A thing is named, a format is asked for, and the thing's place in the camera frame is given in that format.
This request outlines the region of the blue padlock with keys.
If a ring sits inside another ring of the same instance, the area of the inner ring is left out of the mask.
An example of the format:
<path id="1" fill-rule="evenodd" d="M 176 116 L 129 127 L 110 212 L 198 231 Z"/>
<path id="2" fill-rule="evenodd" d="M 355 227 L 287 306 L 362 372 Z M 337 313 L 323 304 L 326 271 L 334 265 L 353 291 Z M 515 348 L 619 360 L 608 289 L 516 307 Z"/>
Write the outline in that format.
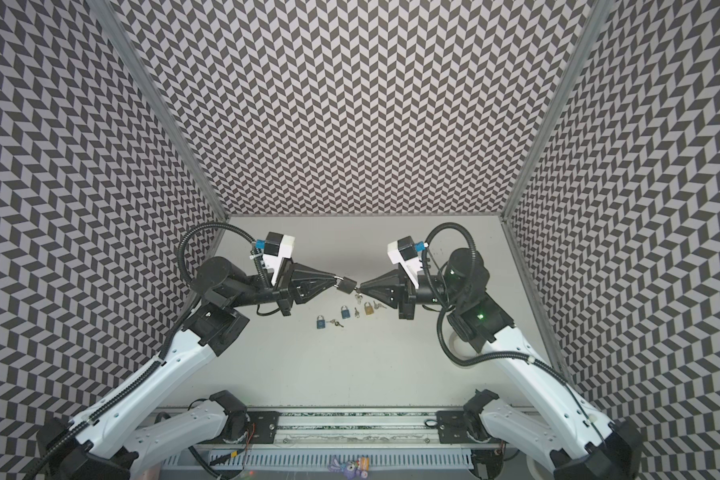
<path id="1" fill-rule="evenodd" d="M 316 328 L 317 328 L 318 330 L 326 329 L 328 325 L 333 325 L 333 326 L 339 327 L 339 328 L 343 328 L 343 327 L 344 327 L 344 325 L 341 324 L 341 323 L 340 323 L 338 320 L 336 320 L 336 319 L 326 320 L 322 315 L 319 315 L 319 316 L 316 318 Z"/>

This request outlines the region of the brass padlock with keys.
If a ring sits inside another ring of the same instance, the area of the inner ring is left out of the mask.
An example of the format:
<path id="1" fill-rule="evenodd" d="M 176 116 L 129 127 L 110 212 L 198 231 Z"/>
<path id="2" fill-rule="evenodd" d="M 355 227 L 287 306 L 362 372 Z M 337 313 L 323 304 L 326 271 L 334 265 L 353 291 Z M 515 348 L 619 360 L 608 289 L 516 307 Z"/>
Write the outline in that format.
<path id="1" fill-rule="evenodd" d="M 367 316 L 374 315 L 377 311 L 385 310 L 387 309 L 387 306 L 381 302 L 373 301 L 373 302 L 365 302 L 363 304 L 363 310 L 364 313 Z"/>

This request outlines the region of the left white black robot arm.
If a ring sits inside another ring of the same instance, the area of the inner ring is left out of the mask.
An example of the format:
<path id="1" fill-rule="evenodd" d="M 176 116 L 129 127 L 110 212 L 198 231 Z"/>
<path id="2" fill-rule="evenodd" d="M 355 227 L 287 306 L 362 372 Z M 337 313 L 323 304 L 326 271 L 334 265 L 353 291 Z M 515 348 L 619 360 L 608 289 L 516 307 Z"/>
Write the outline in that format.
<path id="1" fill-rule="evenodd" d="M 256 274 L 223 257 L 212 257 L 194 274 L 186 265 L 190 240 L 205 230 L 224 230 L 250 247 Z M 155 356 L 96 404 L 63 422 L 50 419 L 37 433 L 40 451 L 26 473 L 34 479 L 132 479 L 166 458 L 205 440 L 246 433 L 247 408 L 226 390 L 156 425 L 140 424 L 195 372 L 221 356 L 249 323 L 246 306 L 273 303 L 284 316 L 335 288 L 352 292 L 355 281 L 296 263 L 295 240 L 271 232 L 257 240 L 228 223 L 204 222 L 189 229 L 177 250 L 181 278 L 194 299 L 171 327 Z"/>

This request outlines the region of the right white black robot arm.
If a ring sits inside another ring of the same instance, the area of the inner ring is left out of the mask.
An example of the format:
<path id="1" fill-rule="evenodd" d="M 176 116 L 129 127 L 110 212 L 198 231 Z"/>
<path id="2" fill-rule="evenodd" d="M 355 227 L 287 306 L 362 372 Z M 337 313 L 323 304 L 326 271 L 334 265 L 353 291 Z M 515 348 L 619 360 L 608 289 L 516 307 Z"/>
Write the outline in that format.
<path id="1" fill-rule="evenodd" d="M 412 319 L 419 305 L 438 307 L 436 334 L 445 356 L 462 368 L 496 363 L 540 416 L 531 418 L 496 392 L 478 391 L 463 406 L 472 439 L 505 441 L 556 479 L 637 478 L 639 428 L 611 419 L 540 358 L 487 293 L 490 274 L 464 226 L 440 224 L 420 242 L 404 237 L 389 244 L 387 255 L 393 270 L 361 283 L 359 293 L 402 319 Z"/>

